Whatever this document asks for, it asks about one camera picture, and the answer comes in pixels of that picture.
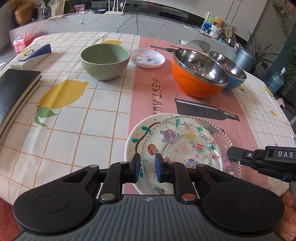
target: black notebook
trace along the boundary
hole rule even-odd
[[[0,77],[0,144],[25,103],[40,86],[41,72],[8,69]]]

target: gray canister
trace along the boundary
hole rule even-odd
[[[256,58],[247,49],[239,48],[236,51],[236,56],[233,62],[235,62],[244,71],[248,72],[256,63]]]

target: white box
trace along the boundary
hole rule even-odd
[[[25,48],[15,61],[10,63],[10,68],[31,70],[51,52],[50,44],[31,45]]]

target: orange bowl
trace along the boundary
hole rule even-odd
[[[195,66],[193,70],[189,68],[190,66],[188,67],[186,62],[185,64],[182,63],[184,60],[182,56],[184,56],[184,54],[190,54],[188,60],[194,63]],[[201,71],[201,69],[208,70],[210,74],[207,74],[206,71]],[[225,70],[212,59],[186,49],[179,49],[175,52],[172,73],[179,89],[185,95],[192,98],[212,97],[218,94],[229,81]]]

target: blue bowl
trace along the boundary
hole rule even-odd
[[[219,65],[221,65],[228,74],[229,82],[224,89],[235,89],[239,87],[247,79],[247,75],[242,70],[242,68],[226,56],[211,51],[210,57],[213,60],[215,60]]]

